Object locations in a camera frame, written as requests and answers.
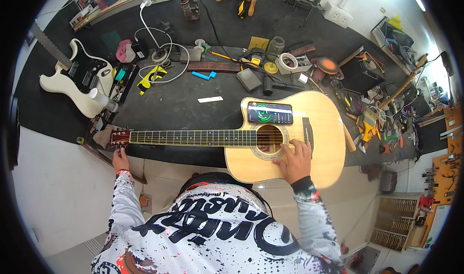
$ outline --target fretboard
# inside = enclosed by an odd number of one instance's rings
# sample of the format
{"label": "fretboard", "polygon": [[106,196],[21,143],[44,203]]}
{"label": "fretboard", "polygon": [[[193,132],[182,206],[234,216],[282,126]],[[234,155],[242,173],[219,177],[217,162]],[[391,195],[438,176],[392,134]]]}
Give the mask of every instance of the fretboard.
{"label": "fretboard", "polygon": [[133,131],[130,143],[210,147],[256,147],[256,130]]}

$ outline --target hand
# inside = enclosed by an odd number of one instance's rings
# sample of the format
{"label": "hand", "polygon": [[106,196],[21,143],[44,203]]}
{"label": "hand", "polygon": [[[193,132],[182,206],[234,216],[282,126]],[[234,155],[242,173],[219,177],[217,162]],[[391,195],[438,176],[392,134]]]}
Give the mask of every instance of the hand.
{"label": "hand", "polygon": [[127,159],[124,147],[121,149],[116,149],[113,153],[113,167],[115,168],[116,172],[120,170],[129,171],[129,169],[131,169],[131,165],[129,164],[129,160]]}
{"label": "hand", "polygon": [[274,159],[273,162],[280,166],[283,178],[289,184],[293,184],[311,173],[311,143],[305,144],[295,139],[291,140],[290,143],[295,147],[294,154],[287,145],[280,145],[285,152],[285,156],[287,156],[288,164],[280,158]]}

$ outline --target phone screen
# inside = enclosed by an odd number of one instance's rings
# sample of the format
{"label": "phone screen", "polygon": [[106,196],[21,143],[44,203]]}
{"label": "phone screen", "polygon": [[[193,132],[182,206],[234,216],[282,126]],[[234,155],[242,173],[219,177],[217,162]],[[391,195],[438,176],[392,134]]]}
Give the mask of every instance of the phone screen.
{"label": "phone screen", "polygon": [[248,122],[292,125],[291,105],[248,102]]}

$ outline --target electric guitar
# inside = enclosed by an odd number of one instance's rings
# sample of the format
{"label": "electric guitar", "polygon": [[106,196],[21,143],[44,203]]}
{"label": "electric guitar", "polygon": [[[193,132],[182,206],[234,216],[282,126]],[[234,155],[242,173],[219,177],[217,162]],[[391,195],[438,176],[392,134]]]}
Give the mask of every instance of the electric guitar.
{"label": "electric guitar", "polygon": [[[248,102],[290,104],[293,124],[249,123]],[[317,91],[302,91],[277,101],[246,97],[240,107],[245,121],[238,130],[120,130],[111,132],[110,145],[224,147],[230,174],[243,183],[256,183],[283,178],[279,166],[272,160],[279,157],[287,161],[280,144],[298,139],[311,143],[313,183],[318,188],[325,188],[338,179],[345,161],[345,137],[338,110],[327,96]]]}
{"label": "electric guitar", "polygon": [[89,92],[97,88],[109,96],[113,84],[111,70],[113,67],[106,60],[90,56],[78,39],[72,39],[71,59],[68,59],[42,32],[36,22],[31,31],[39,43],[57,60],[55,74],[51,77],[40,75],[40,86],[49,92],[66,94],[82,114],[93,118],[103,110],[103,106],[89,98]]}

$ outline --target man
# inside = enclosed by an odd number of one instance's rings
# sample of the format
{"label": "man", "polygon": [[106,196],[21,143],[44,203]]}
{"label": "man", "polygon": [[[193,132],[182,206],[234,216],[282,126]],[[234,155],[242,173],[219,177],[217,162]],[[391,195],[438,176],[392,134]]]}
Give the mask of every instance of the man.
{"label": "man", "polygon": [[295,193],[301,245],[269,216],[251,185],[222,173],[192,177],[167,212],[145,222],[129,161],[118,149],[109,235],[92,273],[346,273],[332,221],[311,182],[311,145],[290,143],[295,153],[281,144],[288,163],[274,163]]}

